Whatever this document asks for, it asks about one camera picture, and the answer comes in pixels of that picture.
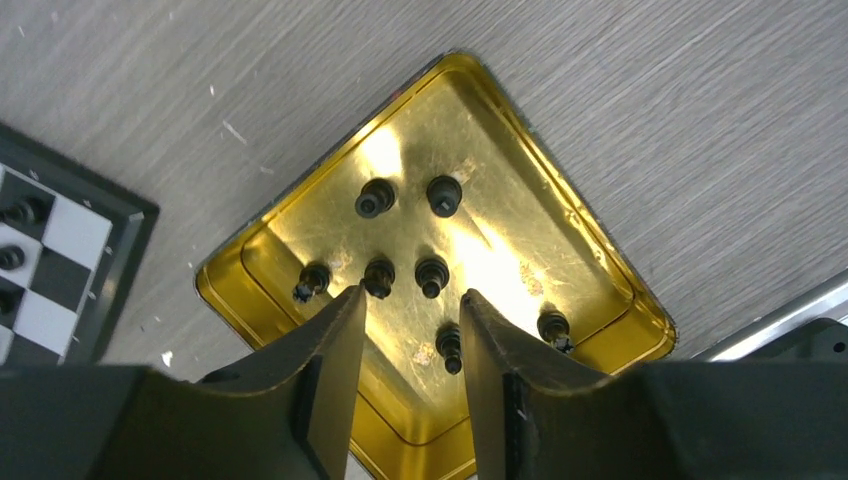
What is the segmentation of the black chess piece in tin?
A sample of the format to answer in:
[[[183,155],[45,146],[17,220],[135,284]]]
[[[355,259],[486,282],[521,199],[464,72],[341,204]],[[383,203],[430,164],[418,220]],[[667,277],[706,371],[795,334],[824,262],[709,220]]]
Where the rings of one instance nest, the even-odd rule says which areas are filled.
[[[362,284],[373,297],[383,300],[392,291],[395,281],[394,264],[386,258],[375,258],[365,268]]]
[[[387,179],[374,178],[363,185],[354,208],[360,217],[372,219],[390,210],[395,201],[394,185]]]
[[[322,263],[310,263],[299,274],[298,282],[292,289],[293,300],[308,303],[313,297],[324,293],[331,281],[329,267]]]
[[[443,358],[444,368],[451,375],[457,375],[462,369],[461,336],[455,324],[445,324],[435,339],[438,354]]]
[[[537,329],[541,339],[555,350],[569,355],[575,348],[570,336],[570,324],[563,313],[547,310],[540,313]]]
[[[427,299],[435,299],[448,284],[450,272],[440,257],[427,257],[416,264],[414,276],[422,294]]]
[[[427,186],[426,196],[431,211],[440,218],[453,216],[462,201],[460,183],[449,175],[433,178]]]

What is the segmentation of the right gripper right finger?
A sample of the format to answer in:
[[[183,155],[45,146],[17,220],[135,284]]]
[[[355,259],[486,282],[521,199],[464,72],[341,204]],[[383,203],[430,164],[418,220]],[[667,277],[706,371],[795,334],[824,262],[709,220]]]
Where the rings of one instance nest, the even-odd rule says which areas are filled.
[[[482,479],[843,479],[847,328],[817,319],[731,362],[608,375],[517,328],[478,291],[461,349]]]

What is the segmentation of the black white chess board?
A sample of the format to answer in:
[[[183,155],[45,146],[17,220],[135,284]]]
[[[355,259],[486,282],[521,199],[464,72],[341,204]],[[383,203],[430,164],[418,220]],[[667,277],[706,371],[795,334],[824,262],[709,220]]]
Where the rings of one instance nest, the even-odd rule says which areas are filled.
[[[1,364],[88,364],[111,340],[160,208],[1,127]]]

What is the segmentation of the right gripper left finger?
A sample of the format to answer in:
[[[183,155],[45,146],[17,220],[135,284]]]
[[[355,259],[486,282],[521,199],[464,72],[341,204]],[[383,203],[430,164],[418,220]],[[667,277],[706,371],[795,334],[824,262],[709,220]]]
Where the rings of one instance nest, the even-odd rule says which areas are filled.
[[[5,479],[340,479],[365,337],[350,286],[198,382],[135,365],[1,371]]]

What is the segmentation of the gold tin with black pieces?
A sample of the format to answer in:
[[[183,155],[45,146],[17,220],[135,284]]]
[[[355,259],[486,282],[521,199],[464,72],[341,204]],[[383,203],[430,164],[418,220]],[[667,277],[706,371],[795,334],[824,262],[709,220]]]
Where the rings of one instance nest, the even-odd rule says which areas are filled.
[[[426,189],[441,175],[463,196],[440,218]],[[389,180],[392,208],[360,217],[363,185]],[[416,264],[440,257],[450,279],[427,299]],[[304,178],[205,259],[200,297],[251,347],[313,317],[375,258],[395,268],[391,294],[367,301],[350,448],[377,479],[464,479],[476,470],[465,384],[435,346],[474,289],[538,335],[541,312],[567,318],[574,356],[606,373],[674,347],[667,313],[555,165],[483,63],[435,58]],[[322,263],[328,289],[293,300],[300,271]]]

